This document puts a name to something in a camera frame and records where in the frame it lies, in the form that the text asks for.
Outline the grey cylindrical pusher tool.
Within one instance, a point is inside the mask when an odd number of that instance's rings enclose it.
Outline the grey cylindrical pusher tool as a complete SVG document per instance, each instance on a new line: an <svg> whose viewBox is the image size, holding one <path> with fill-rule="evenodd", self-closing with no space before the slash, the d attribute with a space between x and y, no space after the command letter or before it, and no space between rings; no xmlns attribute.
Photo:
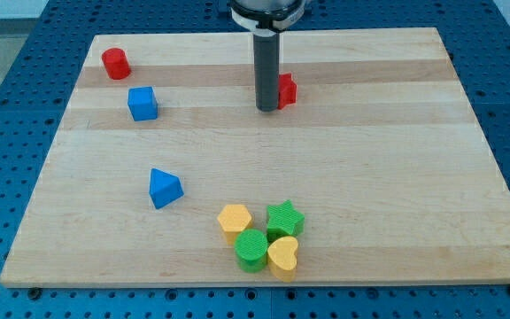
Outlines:
<svg viewBox="0 0 510 319"><path fill-rule="evenodd" d="M253 33L256 107L273 112L279 103L280 36L273 31Z"/></svg>

